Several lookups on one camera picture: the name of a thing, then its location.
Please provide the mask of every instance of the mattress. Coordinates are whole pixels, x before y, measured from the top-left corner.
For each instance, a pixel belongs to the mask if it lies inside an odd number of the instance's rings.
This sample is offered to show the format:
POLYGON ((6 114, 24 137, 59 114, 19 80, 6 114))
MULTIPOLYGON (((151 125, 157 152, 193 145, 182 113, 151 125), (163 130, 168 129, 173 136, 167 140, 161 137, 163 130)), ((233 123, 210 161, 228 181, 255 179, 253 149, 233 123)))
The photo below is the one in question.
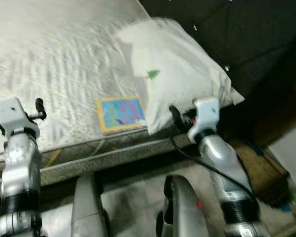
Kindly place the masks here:
MULTIPOLYGON (((51 167, 42 171, 43 185, 170 149, 145 129, 103 136, 95 106, 137 93, 111 36, 148 17, 137 0, 0 1, 0 99, 18 97, 29 114, 36 98, 44 100, 47 119, 38 121, 37 143, 42 167, 51 167), (136 155, 126 159, 125 151, 136 155)), ((0 176, 4 141, 0 133, 0 176)))

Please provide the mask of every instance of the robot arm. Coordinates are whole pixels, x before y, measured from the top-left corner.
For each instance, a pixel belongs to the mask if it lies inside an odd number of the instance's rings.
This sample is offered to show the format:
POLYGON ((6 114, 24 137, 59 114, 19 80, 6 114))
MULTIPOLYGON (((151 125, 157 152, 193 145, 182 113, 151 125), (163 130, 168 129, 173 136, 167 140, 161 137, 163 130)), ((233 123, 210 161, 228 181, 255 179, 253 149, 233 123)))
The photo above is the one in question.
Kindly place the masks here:
POLYGON ((0 237, 40 237, 41 153, 36 139, 39 128, 34 119, 45 119, 41 99, 36 100, 37 114, 28 116, 17 98, 0 101, 0 129, 8 141, 4 145, 2 171, 0 237))
MULTIPOLYGON (((267 229, 260 222, 258 203, 252 198, 248 177, 238 163, 235 150, 216 133, 216 125, 219 121, 218 100, 216 98, 196 100, 194 105, 195 120, 186 114, 181 117, 182 124, 186 127, 189 124, 189 139, 198 145, 204 162, 232 177, 246 189, 211 172, 216 196, 227 223, 226 236, 269 237, 267 229)), ((173 111, 172 108, 172 114, 177 116, 178 112, 173 111)))

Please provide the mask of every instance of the white mattress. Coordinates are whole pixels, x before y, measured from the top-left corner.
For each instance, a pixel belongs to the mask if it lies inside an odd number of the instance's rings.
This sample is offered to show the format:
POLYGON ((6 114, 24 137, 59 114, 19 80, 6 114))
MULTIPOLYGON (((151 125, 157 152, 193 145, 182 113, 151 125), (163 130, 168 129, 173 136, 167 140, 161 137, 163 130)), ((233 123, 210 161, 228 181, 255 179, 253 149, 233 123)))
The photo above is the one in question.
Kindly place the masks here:
POLYGON ((0 0, 0 99, 44 100, 42 151, 101 138, 95 101, 136 93, 110 36, 145 17, 137 0, 0 0))

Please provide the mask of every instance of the book cover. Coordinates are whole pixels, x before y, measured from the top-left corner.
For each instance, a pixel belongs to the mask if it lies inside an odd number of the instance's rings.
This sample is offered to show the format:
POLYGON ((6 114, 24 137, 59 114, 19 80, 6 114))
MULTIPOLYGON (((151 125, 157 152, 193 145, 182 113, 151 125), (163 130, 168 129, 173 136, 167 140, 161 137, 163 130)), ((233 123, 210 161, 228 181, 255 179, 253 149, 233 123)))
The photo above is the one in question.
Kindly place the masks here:
POLYGON ((104 133, 146 125, 144 110, 138 96, 103 98, 98 100, 96 105, 104 133))

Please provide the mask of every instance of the white pillowcase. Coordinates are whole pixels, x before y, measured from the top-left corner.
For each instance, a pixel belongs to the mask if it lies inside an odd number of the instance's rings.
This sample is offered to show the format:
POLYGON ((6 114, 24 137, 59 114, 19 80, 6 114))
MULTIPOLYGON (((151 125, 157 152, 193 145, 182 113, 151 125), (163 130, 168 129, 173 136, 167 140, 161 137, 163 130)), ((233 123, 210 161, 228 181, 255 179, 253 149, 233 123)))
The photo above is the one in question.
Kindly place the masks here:
POLYGON ((137 79, 149 134, 172 124, 170 105, 184 112, 193 99, 214 96, 221 107, 244 100, 224 70, 173 20, 138 22, 113 40, 137 79))

